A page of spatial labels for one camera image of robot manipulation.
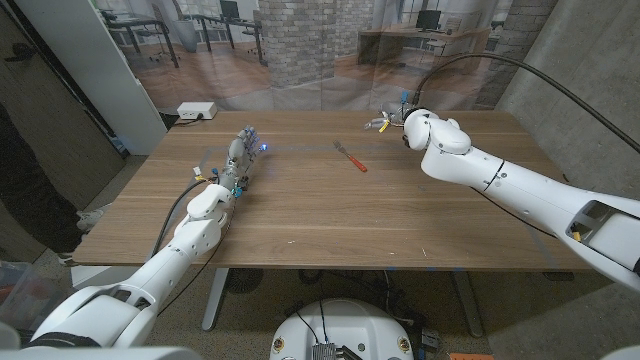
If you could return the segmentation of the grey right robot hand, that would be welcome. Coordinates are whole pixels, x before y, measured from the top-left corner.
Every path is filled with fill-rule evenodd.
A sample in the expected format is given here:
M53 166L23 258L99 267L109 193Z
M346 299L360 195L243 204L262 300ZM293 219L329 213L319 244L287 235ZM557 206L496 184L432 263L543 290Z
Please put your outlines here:
M406 103L384 102L379 107L379 116L367 122L364 129L383 132L388 127L403 127L408 110Z

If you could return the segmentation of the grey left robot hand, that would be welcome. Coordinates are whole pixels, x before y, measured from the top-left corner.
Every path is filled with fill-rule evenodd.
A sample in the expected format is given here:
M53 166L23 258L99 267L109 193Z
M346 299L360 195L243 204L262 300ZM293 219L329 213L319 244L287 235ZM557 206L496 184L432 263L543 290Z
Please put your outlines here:
M228 189L234 197L240 197L248 189L254 160L267 149L266 143L260 144L255 128L247 125L228 147L224 167L218 174L218 184Z

